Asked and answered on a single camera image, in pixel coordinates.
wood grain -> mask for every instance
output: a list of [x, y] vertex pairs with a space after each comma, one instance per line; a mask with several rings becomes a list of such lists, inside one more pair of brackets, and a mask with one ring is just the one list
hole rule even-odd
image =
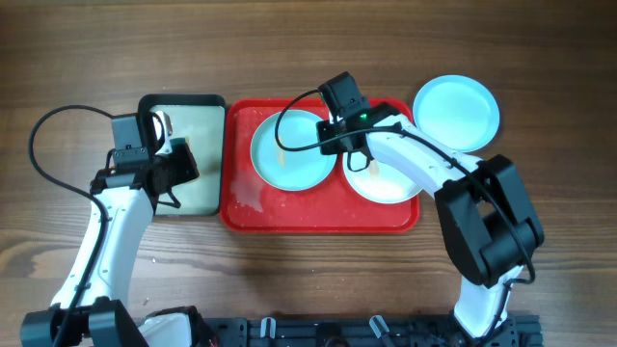
[[[449, 73], [482, 81], [502, 113], [478, 154], [518, 166], [545, 227], [537, 282], [512, 309], [547, 346], [617, 345], [617, 6], [609, 1], [3, 1], [0, 3], [0, 346], [60, 288], [86, 201], [31, 168], [31, 127], [53, 107], [135, 111], [147, 93], [295, 96], [349, 70], [362, 91], [411, 102]], [[41, 164], [86, 188], [112, 144], [106, 120], [67, 112], [41, 130]], [[396, 236], [254, 236], [218, 218], [158, 219], [130, 311], [208, 317], [447, 313], [460, 276], [432, 202]]]

tray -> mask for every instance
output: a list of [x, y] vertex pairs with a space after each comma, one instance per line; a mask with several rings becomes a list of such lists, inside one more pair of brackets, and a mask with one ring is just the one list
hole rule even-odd
[[[251, 163], [251, 139], [259, 125], [280, 112], [291, 99], [243, 99], [228, 111], [225, 124], [222, 221], [232, 230], [266, 233], [400, 233], [419, 218], [419, 200], [380, 204], [361, 197], [347, 182], [341, 156], [330, 175], [302, 192], [285, 192], [264, 182]], [[407, 105], [386, 101], [410, 119]], [[320, 99], [303, 99], [294, 109], [313, 112], [326, 120], [328, 108]]]

wooden surface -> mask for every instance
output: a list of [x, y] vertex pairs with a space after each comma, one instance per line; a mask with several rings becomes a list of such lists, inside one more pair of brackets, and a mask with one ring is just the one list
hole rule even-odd
[[[484, 83], [495, 140], [544, 225], [537, 282], [511, 308], [541, 315], [548, 346], [617, 345], [617, 14], [610, 1], [3, 1], [0, 7], [0, 346], [47, 308], [89, 204], [44, 181], [26, 153], [51, 108], [135, 111], [146, 93], [295, 96], [349, 70], [362, 91], [411, 102], [433, 77]], [[86, 189], [112, 138], [68, 112], [38, 137], [41, 165]], [[157, 220], [138, 253], [135, 317], [448, 313], [460, 276], [434, 205], [397, 236], [248, 236], [217, 217]]]

table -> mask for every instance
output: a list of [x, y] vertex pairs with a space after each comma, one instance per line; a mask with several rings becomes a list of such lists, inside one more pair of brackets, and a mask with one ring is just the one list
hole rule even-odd
[[[546, 233], [538, 280], [510, 308], [541, 315], [547, 346], [617, 344], [617, 6], [608, 1], [6, 0], [0, 8], [0, 346], [48, 307], [89, 203], [44, 181], [26, 153], [46, 111], [129, 113], [147, 93], [296, 96], [349, 70], [370, 96], [411, 102], [463, 74], [496, 96], [489, 158], [517, 164]], [[67, 112], [38, 136], [41, 165], [87, 188], [108, 120]], [[217, 217], [157, 219], [133, 272], [134, 317], [196, 305], [207, 317], [448, 313], [460, 275], [436, 209], [392, 236], [255, 236]]]

blue plate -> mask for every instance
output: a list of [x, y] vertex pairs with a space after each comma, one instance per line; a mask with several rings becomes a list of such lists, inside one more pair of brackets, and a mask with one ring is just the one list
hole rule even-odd
[[[266, 183], [285, 191], [301, 191], [324, 180], [336, 163], [335, 155], [322, 155], [318, 148], [290, 152], [274, 140], [274, 126], [279, 113], [269, 117], [257, 129], [251, 141], [251, 160], [257, 174]], [[282, 117], [279, 137], [287, 147], [301, 147], [318, 142], [317, 115], [289, 110]]]
[[465, 76], [447, 75], [425, 84], [414, 100], [417, 128], [462, 152], [488, 144], [499, 128], [499, 109], [484, 86]]

